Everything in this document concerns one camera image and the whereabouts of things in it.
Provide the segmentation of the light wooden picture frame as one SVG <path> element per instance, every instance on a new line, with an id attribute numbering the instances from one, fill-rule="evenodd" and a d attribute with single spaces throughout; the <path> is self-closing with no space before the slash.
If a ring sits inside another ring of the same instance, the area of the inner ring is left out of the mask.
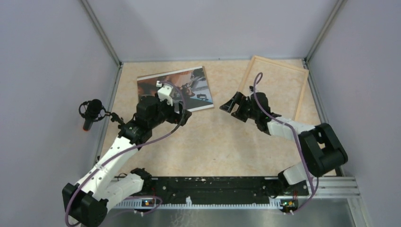
<path id="1" fill-rule="evenodd" d="M 263 77 L 256 88 L 265 93 L 271 111 L 298 121 L 309 71 L 283 61 L 255 55 L 247 66 L 238 91 L 249 95 L 249 86 L 260 72 Z"/>

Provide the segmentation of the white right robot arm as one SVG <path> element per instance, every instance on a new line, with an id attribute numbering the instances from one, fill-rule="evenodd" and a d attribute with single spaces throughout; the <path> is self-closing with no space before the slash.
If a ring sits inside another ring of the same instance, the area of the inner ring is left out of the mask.
<path id="1" fill-rule="evenodd" d="M 279 173 L 277 188 L 281 194 L 290 195 L 297 183 L 321 177 L 348 161 L 344 147 L 328 123 L 313 126 L 282 117 L 271 111 L 263 92 L 249 96 L 236 92 L 220 110 L 243 122 L 253 120 L 263 133 L 295 142 L 301 162 Z"/>

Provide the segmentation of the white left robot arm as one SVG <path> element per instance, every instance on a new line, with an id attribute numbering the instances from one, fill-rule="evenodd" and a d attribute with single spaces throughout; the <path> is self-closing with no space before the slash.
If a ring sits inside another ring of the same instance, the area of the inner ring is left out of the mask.
<path id="1" fill-rule="evenodd" d="M 144 96 L 137 104 L 133 118 L 120 125 L 120 131 L 107 153 L 94 167 L 75 184 L 66 184 L 62 190 L 65 208 L 65 224 L 71 227 L 83 224 L 98 227 L 108 211 L 127 197 L 138 193 L 147 195 L 152 188 L 152 175 L 143 168 L 131 170 L 122 180 L 112 182 L 117 172 L 143 146 L 158 142 L 184 126 L 191 116 L 186 109 L 186 101 L 178 102 L 179 111 L 167 98 Z M 168 134 L 150 140 L 152 131 L 160 124 L 168 122 L 176 127 Z"/>

